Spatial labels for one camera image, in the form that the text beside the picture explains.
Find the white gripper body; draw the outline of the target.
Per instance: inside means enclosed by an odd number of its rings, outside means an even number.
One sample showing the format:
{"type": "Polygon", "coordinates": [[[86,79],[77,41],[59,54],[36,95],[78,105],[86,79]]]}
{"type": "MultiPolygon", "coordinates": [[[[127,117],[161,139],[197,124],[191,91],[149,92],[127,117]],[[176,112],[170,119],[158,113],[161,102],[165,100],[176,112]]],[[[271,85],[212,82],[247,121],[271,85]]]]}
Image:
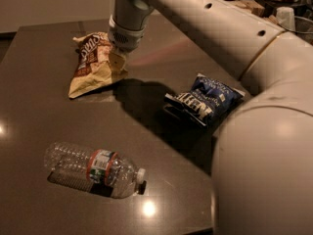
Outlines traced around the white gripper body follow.
{"type": "Polygon", "coordinates": [[[135,50],[145,31],[145,19],[127,15],[118,17],[111,15],[109,20],[108,38],[116,48],[132,52],[135,50]]]}

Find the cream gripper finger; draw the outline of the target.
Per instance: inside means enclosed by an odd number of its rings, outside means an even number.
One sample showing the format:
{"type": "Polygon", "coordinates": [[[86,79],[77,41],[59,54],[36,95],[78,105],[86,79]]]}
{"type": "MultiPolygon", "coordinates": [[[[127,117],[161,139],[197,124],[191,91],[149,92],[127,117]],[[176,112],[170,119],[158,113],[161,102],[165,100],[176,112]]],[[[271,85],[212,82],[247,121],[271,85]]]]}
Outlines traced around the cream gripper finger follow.
{"type": "Polygon", "coordinates": [[[123,50],[121,50],[121,49],[119,49],[117,47],[113,47],[112,48],[112,52],[115,53],[118,56],[123,57],[123,58],[127,58],[128,57],[128,53],[127,52],[125,52],[125,51],[123,51],[123,50]]]}

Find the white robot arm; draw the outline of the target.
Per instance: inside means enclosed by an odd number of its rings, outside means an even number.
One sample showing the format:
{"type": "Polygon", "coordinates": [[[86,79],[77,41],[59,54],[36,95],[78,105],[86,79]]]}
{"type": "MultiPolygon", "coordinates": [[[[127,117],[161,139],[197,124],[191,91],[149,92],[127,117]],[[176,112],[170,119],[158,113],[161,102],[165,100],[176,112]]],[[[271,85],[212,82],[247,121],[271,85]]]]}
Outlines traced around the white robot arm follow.
{"type": "Polygon", "coordinates": [[[251,94],[213,153],[214,235],[313,235],[313,48],[224,0],[115,0],[137,47],[157,9],[251,94]]]}

